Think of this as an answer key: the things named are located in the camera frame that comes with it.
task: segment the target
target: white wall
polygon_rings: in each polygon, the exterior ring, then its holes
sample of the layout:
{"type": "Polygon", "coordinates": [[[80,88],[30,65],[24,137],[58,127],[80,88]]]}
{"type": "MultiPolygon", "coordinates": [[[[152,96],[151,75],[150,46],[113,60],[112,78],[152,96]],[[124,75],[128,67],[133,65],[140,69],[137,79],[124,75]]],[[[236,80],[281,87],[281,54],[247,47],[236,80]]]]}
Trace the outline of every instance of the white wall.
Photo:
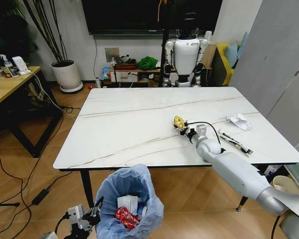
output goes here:
{"type": "Polygon", "coordinates": [[[267,116],[299,70],[299,0],[264,0],[230,86],[267,116]]]}
{"type": "MultiPolygon", "coordinates": [[[[212,40],[214,42],[241,40],[245,31],[250,30],[261,2],[262,0],[223,0],[212,40]]],[[[82,80],[94,80],[95,43],[93,36],[88,34],[81,1],[74,0],[73,3],[68,0],[56,1],[56,5],[60,29],[69,58],[78,63],[82,80]]],[[[31,57],[31,64],[42,66],[47,80],[54,80],[49,69],[49,64],[54,61],[54,57],[30,17],[27,17],[31,35],[39,47],[39,50],[31,57]]],[[[96,36],[96,39],[98,57],[95,69],[98,77],[102,74],[102,67],[108,66],[105,47],[119,47],[121,55],[130,54],[137,61],[148,55],[160,60],[161,37],[96,36]]]]}
{"type": "Polygon", "coordinates": [[[299,73],[269,112],[267,119],[299,149],[299,73]]]}

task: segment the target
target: black tv screen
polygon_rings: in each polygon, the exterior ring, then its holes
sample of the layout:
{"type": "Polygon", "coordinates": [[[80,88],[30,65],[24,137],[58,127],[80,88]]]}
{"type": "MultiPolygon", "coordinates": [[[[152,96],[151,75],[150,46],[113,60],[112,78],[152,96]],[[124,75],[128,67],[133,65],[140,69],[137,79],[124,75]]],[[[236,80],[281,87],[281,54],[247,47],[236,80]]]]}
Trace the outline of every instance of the black tv screen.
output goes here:
{"type": "MultiPolygon", "coordinates": [[[[161,35],[164,0],[82,0],[90,35],[161,35]]],[[[181,28],[187,12],[196,13],[200,32],[214,31],[222,0],[174,0],[170,17],[170,34],[181,28]]]]}

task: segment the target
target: cushion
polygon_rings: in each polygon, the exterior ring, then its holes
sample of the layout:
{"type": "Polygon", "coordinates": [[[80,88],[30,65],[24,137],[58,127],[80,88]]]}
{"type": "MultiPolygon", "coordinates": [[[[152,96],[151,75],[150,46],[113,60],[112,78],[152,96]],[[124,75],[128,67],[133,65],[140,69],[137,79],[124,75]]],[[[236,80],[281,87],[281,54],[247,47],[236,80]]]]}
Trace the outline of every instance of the cushion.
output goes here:
{"type": "Polygon", "coordinates": [[[237,51],[238,51],[237,42],[234,42],[230,46],[227,46],[225,49],[225,56],[228,60],[230,68],[232,68],[237,61],[237,51]]]}
{"type": "Polygon", "coordinates": [[[237,53],[237,58],[238,58],[238,59],[240,58],[241,53],[243,52],[243,48],[244,48],[245,43],[246,43],[246,41],[247,41],[248,35],[249,35],[248,32],[245,32],[244,37],[243,37],[243,40],[242,40],[242,42],[241,42],[241,45],[240,45],[240,47],[239,47],[239,49],[238,49],[238,53],[237,53]]]}

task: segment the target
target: red item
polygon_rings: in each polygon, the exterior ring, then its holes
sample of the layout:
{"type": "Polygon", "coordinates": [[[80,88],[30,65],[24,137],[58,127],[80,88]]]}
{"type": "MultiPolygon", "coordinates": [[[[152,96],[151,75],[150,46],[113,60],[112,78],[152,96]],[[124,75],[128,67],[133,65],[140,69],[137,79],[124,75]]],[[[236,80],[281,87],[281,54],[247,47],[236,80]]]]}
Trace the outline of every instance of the red item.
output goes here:
{"type": "Polygon", "coordinates": [[[141,218],[129,213],[125,207],[118,208],[115,213],[115,217],[129,229],[134,229],[141,221],[141,218]]]}

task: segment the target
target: chair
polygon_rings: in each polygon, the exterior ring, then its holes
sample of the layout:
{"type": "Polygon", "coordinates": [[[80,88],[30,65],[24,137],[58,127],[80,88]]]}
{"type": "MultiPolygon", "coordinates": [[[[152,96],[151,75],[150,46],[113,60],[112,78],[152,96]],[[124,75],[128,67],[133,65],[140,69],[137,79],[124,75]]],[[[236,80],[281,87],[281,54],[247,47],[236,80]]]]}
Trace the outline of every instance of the chair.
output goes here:
{"type": "Polygon", "coordinates": [[[231,43],[217,43],[216,51],[212,61],[211,79],[215,82],[216,86],[226,86],[229,84],[235,69],[229,67],[228,60],[225,56],[226,47],[231,43]]]}

